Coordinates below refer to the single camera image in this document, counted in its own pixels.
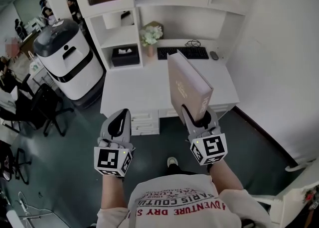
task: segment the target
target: thick beige book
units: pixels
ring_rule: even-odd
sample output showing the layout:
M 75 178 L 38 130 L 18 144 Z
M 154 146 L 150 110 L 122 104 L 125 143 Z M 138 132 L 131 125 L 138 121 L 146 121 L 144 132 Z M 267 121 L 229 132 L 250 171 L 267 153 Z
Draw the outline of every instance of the thick beige book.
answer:
M 181 107 L 185 105 L 194 121 L 201 120 L 206 112 L 212 86 L 179 51 L 167 55 L 171 103 L 183 123 Z

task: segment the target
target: black cable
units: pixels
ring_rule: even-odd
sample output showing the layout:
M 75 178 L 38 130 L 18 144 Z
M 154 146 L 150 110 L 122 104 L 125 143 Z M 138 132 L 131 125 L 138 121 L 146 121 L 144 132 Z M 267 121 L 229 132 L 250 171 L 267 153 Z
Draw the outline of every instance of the black cable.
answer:
M 185 47 L 200 47 L 201 44 L 197 39 L 192 39 L 186 42 Z

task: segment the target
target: white flower bouquet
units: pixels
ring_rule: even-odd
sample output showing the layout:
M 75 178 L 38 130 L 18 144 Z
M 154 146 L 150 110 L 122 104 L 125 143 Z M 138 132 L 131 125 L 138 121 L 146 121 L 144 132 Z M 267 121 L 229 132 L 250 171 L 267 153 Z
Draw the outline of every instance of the white flower bouquet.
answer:
M 147 26 L 145 29 L 140 30 L 142 37 L 142 45 L 144 47 L 148 45 L 154 45 L 158 39 L 163 36 L 163 31 L 160 26 Z

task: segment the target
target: black tissue box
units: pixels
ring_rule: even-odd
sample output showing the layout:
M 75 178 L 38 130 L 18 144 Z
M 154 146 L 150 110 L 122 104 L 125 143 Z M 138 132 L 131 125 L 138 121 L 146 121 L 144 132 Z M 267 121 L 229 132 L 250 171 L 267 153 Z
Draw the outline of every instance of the black tissue box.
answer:
M 131 49 L 131 53 L 119 54 L 119 49 L 122 49 L 122 50 Z M 139 57 L 139 50 L 138 50 L 137 45 L 136 46 L 114 48 L 111 60 L 112 60 L 114 67 L 139 64 L 140 57 Z

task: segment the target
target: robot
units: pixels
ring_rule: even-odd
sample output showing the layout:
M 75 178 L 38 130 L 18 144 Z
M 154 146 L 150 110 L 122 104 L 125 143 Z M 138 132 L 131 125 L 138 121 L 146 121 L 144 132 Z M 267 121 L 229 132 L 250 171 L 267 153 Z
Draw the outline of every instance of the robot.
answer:
M 208 107 L 202 120 L 195 122 L 187 107 L 182 115 L 188 130 L 190 150 L 200 165 L 211 165 L 227 154 L 225 134 L 220 132 L 216 113 Z M 103 124 L 94 147 L 94 168 L 102 175 L 124 177 L 135 148 L 130 143 L 131 113 L 123 109 L 112 114 Z

